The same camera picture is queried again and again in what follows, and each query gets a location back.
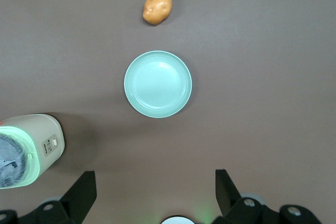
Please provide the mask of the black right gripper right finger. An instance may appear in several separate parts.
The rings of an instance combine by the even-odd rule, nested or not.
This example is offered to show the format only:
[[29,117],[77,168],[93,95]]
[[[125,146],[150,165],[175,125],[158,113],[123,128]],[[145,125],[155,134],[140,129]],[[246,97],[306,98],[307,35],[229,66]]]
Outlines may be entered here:
[[239,193],[228,172],[215,171],[215,193],[222,213],[213,223],[315,223],[321,221],[307,208],[283,205],[279,211],[271,210],[252,197]]

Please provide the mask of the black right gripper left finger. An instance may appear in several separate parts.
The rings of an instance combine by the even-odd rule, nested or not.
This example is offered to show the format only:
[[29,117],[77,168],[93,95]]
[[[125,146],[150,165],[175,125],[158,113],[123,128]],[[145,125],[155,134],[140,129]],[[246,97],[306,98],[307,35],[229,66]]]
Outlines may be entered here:
[[2,210],[1,223],[83,223],[96,199],[95,172],[86,171],[59,200],[47,201],[21,217],[14,210]]

